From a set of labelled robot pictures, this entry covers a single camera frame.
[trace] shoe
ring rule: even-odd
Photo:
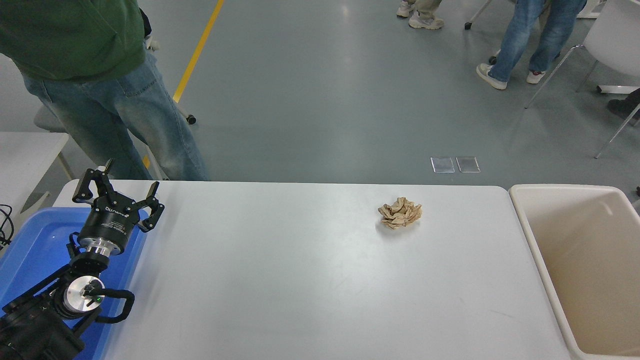
[[[478,74],[479,77],[483,78],[487,83],[491,84],[491,86],[493,86],[494,88],[498,90],[506,89],[507,88],[506,81],[498,81],[492,78],[491,76],[489,76],[489,71],[491,70],[492,67],[493,65],[480,64],[476,67],[476,73]]]
[[[529,84],[537,84],[542,80],[542,77],[546,74],[546,71],[529,71],[529,75],[527,75],[527,82]]]
[[[415,9],[415,4],[410,4],[406,1],[403,1],[400,3],[400,7],[398,8],[398,11],[396,11],[396,15],[400,17],[409,17],[413,9]]]
[[[409,26],[414,29],[424,28],[429,30],[436,30],[444,26],[444,20],[440,19],[439,17],[432,17],[429,20],[422,20],[420,19],[419,12],[413,12],[411,19],[409,19]]]
[[[624,100],[609,100],[607,103],[607,110],[623,119],[626,119],[635,108],[635,106],[629,105]],[[640,120],[640,110],[634,115],[634,119]]]

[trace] gray floor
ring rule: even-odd
[[[416,30],[398,19],[398,1],[225,1],[180,105],[214,180],[301,183],[610,185],[631,200],[640,184],[638,129],[628,128],[599,160],[594,153],[621,122],[605,105],[622,96],[596,84],[640,85],[605,66],[573,89],[593,61],[569,60],[534,106],[525,83],[539,30],[500,92],[475,66],[500,46],[513,4],[444,1],[445,27]],[[162,49],[170,92],[177,87],[216,1],[140,0]],[[579,20],[568,45],[593,20]],[[39,131],[39,102],[0,58],[2,131]],[[93,166],[75,144],[64,154],[80,173]],[[431,156],[476,156],[479,174],[435,174]],[[52,167],[38,186],[57,194]]]

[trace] plastic bin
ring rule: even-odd
[[[575,359],[640,360],[640,217],[617,188],[509,194]]]

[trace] black wire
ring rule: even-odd
[[[7,208],[9,208],[9,212],[7,213],[5,210],[0,209],[0,212],[4,214],[4,221],[2,221],[2,225],[0,225],[0,234],[2,235],[2,237],[0,238],[0,241],[3,242],[6,245],[9,245],[11,243],[11,238],[13,237],[13,220],[11,220],[11,213],[13,212],[13,208],[9,205],[6,204],[0,204],[0,206],[6,206]],[[4,225],[6,223],[9,223],[11,232],[9,233],[9,236],[7,236],[4,233]]]

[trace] green hoodie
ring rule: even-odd
[[[0,53],[35,79],[96,81],[145,59],[136,0],[0,0]]]

